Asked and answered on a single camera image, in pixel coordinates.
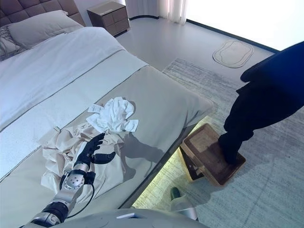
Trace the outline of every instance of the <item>carpet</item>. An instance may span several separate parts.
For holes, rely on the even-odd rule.
[[[232,82],[182,59],[164,71],[167,76],[215,103],[209,123],[219,133],[243,83]],[[304,227],[304,109],[244,142],[239,152],[247,162],[225,187],[206,178],[190,183],[177,152],[134,203],[142,209],[170,208],[176,186],[196,206],[201,223],[210,228]]]
[[[230,68],[242,67],[252,56],[253,47],[250,44],[228,40],[222,47],[213,53],[214,61]]]

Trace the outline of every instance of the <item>tufted headboard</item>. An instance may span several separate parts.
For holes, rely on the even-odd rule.
[[[0,0],[0,27],[60,9],[85,26],[74,0]]]

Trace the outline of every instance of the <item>crumpled beige garment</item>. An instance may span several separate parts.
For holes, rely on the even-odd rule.
[[[42,146],[43,156],[46,158],[47,171],[41,177],[41,185],[55,194],[59,191],[60,179],[65,169],[73,168],[77,155],[83,150],[87,141],[98,135],[90,124],[83,123],[77,126],[62,129]],[[107,134],[101,148],[95,153],[110,154],[116,152],[114,159],[108,164],[91,163],[90,171],[96,173],[94,199],[120,184],[124,180],[124,167],[120,159],[120,148],[123,141],[117,134]],[[92,187],[85,185],[77,203],[88,201],[92,194]]]

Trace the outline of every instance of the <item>leg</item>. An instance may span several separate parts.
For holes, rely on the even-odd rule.
[[[250,139],[255,129],[275,124],[300,108],[273,86],[249,83],[241,88],[225,121],[227,133],[218,139],[227,163],[236,162],[242,142]]]

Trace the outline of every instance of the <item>crumpled white towel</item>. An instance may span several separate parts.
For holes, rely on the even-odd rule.
[[[46,158],[47,171],[41,177],[41,185],[55,194],[59,191],[60,179],[65,169],[71,169],[77,159],[77,155],[84,149],[86,141],[98,135],[90,124],[83,123],[75,127],[68,127],[49,139],[42,146],[42,154]],[[122,183],[124,180],[124,167],[120,159],[122,139],[116,134],[107,134],[103,144],[95,153],[110,154],[116,152],[114,159],[108,164],[90,165],[90,171],[96,173],[94,187],[94,199]],[[82,194],[77,198],[77,203],[88,201],[92,194],[92,187],[85,185]]]
[[[95,113],[86,120],[100,133],[110,130],[112,132],[135,132],[138,120],[126,120],[134,112],[134,106],[122,97],[110,99],[104,107],[94,104],[88,112]]]

